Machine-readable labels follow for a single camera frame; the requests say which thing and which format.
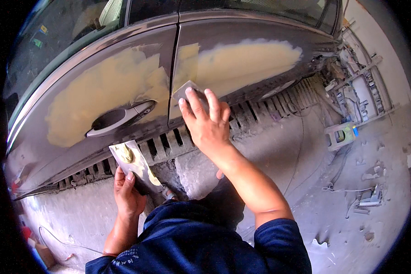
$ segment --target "car door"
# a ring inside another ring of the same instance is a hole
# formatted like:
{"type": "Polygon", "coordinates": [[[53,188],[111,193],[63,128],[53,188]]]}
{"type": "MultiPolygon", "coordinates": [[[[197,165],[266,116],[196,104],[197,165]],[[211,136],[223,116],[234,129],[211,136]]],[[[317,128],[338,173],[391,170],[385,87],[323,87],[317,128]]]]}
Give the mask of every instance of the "car door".
{"type": "Polygon", "coordinates": [[[178,16],[172,19],[156,29],[153,21],[112,33],[74,55],[73,61],[85,56],[76,66],[66,61],[41,84],[8,142],[5,175],[19,183],[18,195],[107,158],[111,144],[167,131],[178,16]]]}
{"type": "MultiPolygon", "coordinates": [[[[337,8],[336,0],[183,1],[173,91],[192,80],[235,104],[289,86],[336,51],[337,8]]],[[[180,116],[171,100],[170,123],[180,116]]]]}

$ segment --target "door handle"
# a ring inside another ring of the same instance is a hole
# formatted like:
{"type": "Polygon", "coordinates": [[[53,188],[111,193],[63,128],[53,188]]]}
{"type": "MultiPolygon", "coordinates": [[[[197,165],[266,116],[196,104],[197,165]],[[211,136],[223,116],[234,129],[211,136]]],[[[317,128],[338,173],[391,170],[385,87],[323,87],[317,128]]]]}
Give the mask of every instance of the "door handle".
{"type": "Polygon", "coordinates": [[[114,111],[117,112],[116,115],[123,115],[123,118],[121,118],[119,121],[117,121],[113,124],[104,126],[103,128],[100,128],[100,129],[95,129],[95,127],[93,126],[93,128],[90,131],[88,131],[85,136],[86,137],[100,137],[100,136],[105,136],[105,135],[112,134],[112,133],[115,132],[115,129],[119,128],[121,125],[127,123],[128,121],[130,121],[134,118],[137,118],[137,120],[139,120],[145,114],[148,114],[149,112],[151,112],[152,107],[154,106],[154,104],[155,104],[155,102],[153,102],[153,101],[147,101],[147,102],[141,103],[141,104],[139,104],[135,107],[132,107],[130,109],[123,109],[123,108],[116,109],[116,110],[114,110],[114,111]]]}

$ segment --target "dusty floor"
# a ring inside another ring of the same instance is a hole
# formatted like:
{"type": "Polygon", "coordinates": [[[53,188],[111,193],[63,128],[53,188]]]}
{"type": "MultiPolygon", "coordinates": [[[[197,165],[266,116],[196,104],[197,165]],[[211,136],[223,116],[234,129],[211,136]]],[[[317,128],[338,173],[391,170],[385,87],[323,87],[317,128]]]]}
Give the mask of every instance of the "dusty floor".
{"type": "MultiPolygon", "coordinates": [[[[339,170],[345,150],[336,157],[328,152],[323,130],[330,117],[320,105],[303,114],[303,118],[290,117],[256,128],[237,138],[235,146],[285,193],[314,273],[370,273],[390,249],[410,207],[407,156],[411,154],[411,103],[359,129],[334,189],[363,189],[380,183],[385,187],[384,200],[382,206],[371,208],[370,215],[350,213],[348,219],[346,214],[356,192],[322,190],[339,170]],[[385,176],[362,180],[362,175],[378,161],[386,169],[385,176]],[[312,244],[314,238],[319,243],[327,242],[327,249],[312,244]]],[[[204,197],[217,183],[217,168],[197,150],[153,169],[177,193],[185,190],[190,199],[204,197]]],[[[108,179],[59,194],[25,198],[22,204],[26,224],[36,234],[42,225],[66,244],[102,251],[117,211],[112,183],[108,179]]],[[[252,244],[254,219],[247,208],[244,215],[237,232],[252,244]]],[[[88,249],[60,244],[43,228],[41,233],[58,261],[76,254],[61,262],[68,267],[83,270],[88,260],[100,256],[88,249]]]]}

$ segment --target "forearm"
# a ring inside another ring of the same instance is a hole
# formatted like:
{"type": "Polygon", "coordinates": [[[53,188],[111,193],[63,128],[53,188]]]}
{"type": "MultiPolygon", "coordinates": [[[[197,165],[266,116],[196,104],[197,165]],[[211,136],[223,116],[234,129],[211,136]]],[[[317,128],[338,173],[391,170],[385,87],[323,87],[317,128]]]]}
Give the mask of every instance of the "forearm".
{"type": "Polygon", "coordinates": [[[117,216],[114,227],[108,235],[103,248],[103,256],[117,256],[137,243],[138,216],[122,220],[117,216]]]}
{"type": "Polygon", "coordinates": [[[208,157],[233,183],[247,207],[259,217],[258,223],[276,218],[293,219],[289,205],[276,184],[233,145],[224,145],[208,157]]]}

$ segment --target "gray car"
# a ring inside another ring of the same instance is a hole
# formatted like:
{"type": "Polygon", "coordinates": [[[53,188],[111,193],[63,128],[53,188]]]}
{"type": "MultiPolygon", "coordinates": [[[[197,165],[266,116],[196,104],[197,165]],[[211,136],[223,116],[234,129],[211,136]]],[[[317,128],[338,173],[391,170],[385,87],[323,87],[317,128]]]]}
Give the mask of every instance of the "gray car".
{"type": "Polygon", "coordinates": [[[272,96],[336,54],[342,19],[339,0],[41,0],[7,66],[8,184],[36,194],[179,127],[188,80],[230,105],[272,96]]]}

